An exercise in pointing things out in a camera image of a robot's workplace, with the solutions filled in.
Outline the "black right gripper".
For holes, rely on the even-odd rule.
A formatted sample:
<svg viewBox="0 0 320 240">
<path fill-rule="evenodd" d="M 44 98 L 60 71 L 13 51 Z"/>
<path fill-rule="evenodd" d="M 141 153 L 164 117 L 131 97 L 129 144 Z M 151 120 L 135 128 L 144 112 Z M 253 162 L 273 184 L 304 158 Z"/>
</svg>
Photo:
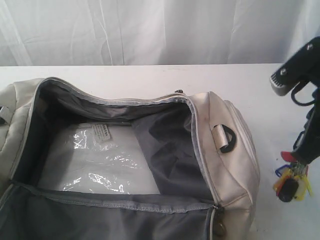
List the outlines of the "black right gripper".
<svg viewBox="0 0 320 240">
<path fill-rule="evenodd" d="M 320 156 L 320 89 L 317 88 L 311 95 L 313 100 L 301 103 L 294 102 L 302 107 L 312 106 L 306 115 L 306 123 L 293 144 L 291 155 L 303 165 L 309 165 Z"/>
</svg>

